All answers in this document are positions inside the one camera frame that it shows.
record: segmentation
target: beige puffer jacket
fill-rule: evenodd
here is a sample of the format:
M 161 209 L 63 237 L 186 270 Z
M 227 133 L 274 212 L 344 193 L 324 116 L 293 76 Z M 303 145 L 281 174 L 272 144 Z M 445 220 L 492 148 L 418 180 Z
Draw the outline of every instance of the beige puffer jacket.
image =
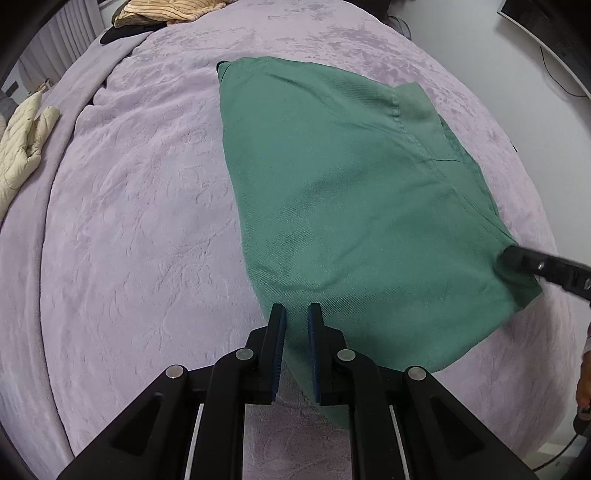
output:
M 41 105 L 41 92 L 25 100 L 8 121 L 0 140 L 0 223 L 8 206 L 29 175 L 39 166 L 41 149 L 60 116 L 52 106 L 35 116 Z

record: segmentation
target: hand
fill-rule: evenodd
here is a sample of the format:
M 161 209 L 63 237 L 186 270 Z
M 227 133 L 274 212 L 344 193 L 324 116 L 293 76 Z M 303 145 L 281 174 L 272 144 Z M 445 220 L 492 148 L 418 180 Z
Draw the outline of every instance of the hand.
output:
M 581 408 L 589 408 L 591 404 L 591 352 L 587 352 L 583 357 L 581 378 L 577 385 L 577 404 Z

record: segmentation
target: television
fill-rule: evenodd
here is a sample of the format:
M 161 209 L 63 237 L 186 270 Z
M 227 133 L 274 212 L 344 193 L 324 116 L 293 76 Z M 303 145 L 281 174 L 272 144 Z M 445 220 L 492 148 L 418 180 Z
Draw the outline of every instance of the television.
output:
M 505 0 L 499 13 L 540 42 L 591 98 L 590 0 Z

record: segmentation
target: bed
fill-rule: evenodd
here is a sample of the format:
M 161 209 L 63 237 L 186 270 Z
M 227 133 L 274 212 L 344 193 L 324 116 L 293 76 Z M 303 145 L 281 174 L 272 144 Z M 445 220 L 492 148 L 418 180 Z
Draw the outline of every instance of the bed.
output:
M 277 56 L 418 82 L 526 247 L 556 251 L 511 142 L 478 99 L 354 5 L 239 0 L 196 22 L 95 41 L 45 98 L 62 118 L 0 230 L 0 422 L 53 479 L 166 366 L 210 365 L 265 324 L 222 149 L 216 64 Z M 567 411 L 568 298 L 544 295 L 436 377 L 518 455 Z M 285 369 L 246 413 L 244 478 L 350 478 L 348 433 Z

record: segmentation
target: green shirt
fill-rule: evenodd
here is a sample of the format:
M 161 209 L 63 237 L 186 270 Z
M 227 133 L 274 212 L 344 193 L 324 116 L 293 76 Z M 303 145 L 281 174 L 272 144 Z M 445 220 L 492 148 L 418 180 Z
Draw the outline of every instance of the green shirt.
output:
M 416 83 L 270 57 L 219 65 L 246 269 L 288 314 L 284 359 L 311 397 L 307 307 L 378 365 L 437 371 L 540 293 L 479 166 Z

